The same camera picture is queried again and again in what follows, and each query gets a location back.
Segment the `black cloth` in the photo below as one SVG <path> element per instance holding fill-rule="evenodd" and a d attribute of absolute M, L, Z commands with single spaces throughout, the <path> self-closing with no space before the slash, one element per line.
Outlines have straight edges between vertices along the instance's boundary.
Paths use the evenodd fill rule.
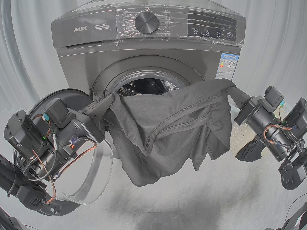
<path fill-rule="evenodd" d="M 230 150 L 232 130 L 227 79 L 202 81 L 163 95 L 120 97 L 103 116 L 123 170 L 136 186 L 178 172 L 190 158 L 198 170 Z"/>
<path fill-rule="evenodd" d="M 253 139 L 236 154 L 236 158 L 245 162 L 254 162 L 261 159 L 261 152 L 264 148 L 266 148 L 265 144 Z"/>

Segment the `energy label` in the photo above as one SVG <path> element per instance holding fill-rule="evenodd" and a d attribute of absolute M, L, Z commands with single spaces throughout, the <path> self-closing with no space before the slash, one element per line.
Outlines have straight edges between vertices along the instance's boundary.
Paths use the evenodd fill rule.
<path fill-rule="evenodd" d="M 222 53 L 215 79 L 232 80 L 233 74 L 237 66 L 238 59 L 239 59 L 239 55 Z"/>

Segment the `orange wire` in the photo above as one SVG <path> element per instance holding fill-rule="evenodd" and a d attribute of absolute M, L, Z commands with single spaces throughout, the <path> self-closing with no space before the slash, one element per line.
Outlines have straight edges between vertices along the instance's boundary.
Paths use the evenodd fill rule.
<path fill-rule="evenodd" d="M 67 165 L 59 174 L 61 175 L 69 166 L 71 166 L 75 161 L 77 161 L 79 158 L 81 158 L 84 154 L 94 150 L 97 147 L 97 143 L 94 143 L 94 146 L 92 146 L 90 149 L 87 149 L 86 151 L 82 152 L 74 161 L 72 161 L 69 165 Z"/>
<path fill-rule="evenodd" d="M 43 115 L 41 115 L 41 114 L 38 114 L 38 115 L 36 115 L 32 120 L 34 120 L 34 119 L 36 119 L 36 118 L 38 118 L 38 117 L 42 117 Z M 47 132 L 47 134 L 46 134 L 46 137 L 48 137 L 48 135 L 50 134 L 50 128 L 48 129 L 48 132 Z"/>
<path fill-rule="evenodd" d="M 37 153 L 36 153 L 33 149 L 32 149 L 32 152 L 35 154 L 35 156 L 37 157 L 38 161 L 40 162 L 40 164 L 42 165 L 42 167 L 44 168 L 44 170 L 46 171 L 46 173 L 48 173 L 48 171 L 47 171 L 47 169 L 46 169 L 44 163 L 41 161 L 41 159 L 39 158 L 39 156 L 37 155 Z M 53 181 L 52 181 L 52 179 L 51 179 L 51 176 L 48 175 L 48 177 L 49 177 L 49 180 L 50 180 L 51 185 L 52 185 L 53 197 L 52 197 L 50 200 L 46 201 L 46 204 L 49 204 L 49 203 L 51 203 L 52 201 L 54 201 L 54 200 L 56 199 L 56 187 L 54 186 L 54 183 L 53 183 Z"/>
<path fill-rule="evenodd" d="M 285 129 L 285 130 L 292 130 L 292 129 L 293 129 L 292 127 L 284 127 L 284 126 L 282 126 L 282 125 L 269 125 L 269 126 L 267 126 L 267 127 L 265 128 L 264 132 L 263 132 L 263 137 L 264 137 L 264 139 L 266 139 L 268 142 L 273 143 L 273 144 L 277 144 L 277 142 L 276 142 L 276 141 L 273 141 L 273 140 L 269 140 L 269 139 L 267 139 L 267 137 L 266 137 L 266 132 L 267 132 L 267 131 L 269 130 L 269 128 L 271 128 L 271 127 L 281 128 L 281 129 Z"/>

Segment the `power button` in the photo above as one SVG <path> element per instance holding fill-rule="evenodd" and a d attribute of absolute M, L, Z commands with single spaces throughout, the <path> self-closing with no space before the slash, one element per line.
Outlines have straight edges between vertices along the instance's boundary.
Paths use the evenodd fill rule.
<path fill-rule="evenodd" d="M 232 33 L 227 33 L 227 37 L 231 39 L 233 37 Z"/>

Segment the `control knob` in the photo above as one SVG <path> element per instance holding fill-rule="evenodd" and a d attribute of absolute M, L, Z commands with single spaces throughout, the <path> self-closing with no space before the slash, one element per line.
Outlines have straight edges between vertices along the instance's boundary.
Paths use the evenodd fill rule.
<path fill-rule="evenodd" d="M 143 34 L 154 32 L 158 28 L 158 18 L 151 12 L 140 13 L 134 21 L 135 28 Z"/>

